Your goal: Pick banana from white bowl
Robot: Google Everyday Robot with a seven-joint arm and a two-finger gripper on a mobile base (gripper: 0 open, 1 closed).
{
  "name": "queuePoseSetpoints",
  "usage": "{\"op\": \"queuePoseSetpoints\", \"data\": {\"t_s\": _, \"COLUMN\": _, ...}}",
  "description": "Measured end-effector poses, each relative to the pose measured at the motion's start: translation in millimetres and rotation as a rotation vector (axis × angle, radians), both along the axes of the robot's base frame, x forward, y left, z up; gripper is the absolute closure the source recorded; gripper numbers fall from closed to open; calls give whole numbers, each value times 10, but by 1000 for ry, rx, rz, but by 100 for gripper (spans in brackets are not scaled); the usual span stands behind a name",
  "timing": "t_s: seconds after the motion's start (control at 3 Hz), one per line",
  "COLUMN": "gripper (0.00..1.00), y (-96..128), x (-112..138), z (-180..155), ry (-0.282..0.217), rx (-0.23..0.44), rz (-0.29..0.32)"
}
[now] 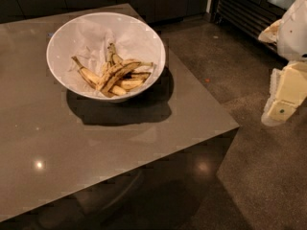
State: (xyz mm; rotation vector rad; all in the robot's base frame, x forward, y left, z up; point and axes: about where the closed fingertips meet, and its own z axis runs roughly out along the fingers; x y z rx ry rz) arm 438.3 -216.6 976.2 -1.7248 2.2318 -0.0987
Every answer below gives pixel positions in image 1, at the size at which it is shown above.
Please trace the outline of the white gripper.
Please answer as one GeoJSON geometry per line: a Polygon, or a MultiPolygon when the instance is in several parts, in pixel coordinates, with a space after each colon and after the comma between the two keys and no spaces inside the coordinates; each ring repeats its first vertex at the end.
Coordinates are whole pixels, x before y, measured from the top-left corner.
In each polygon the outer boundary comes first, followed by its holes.
{"type": "Polygon", "coordinates": [[[307,0],[295,0],[258,39],[277,42],[277,53],[290,61],[282,70],[272,70],[270,97],[261,117],[264,125],[275,127],[286,123],[307,98],[307,63],[300,62],[307,60],[307,0]]]}

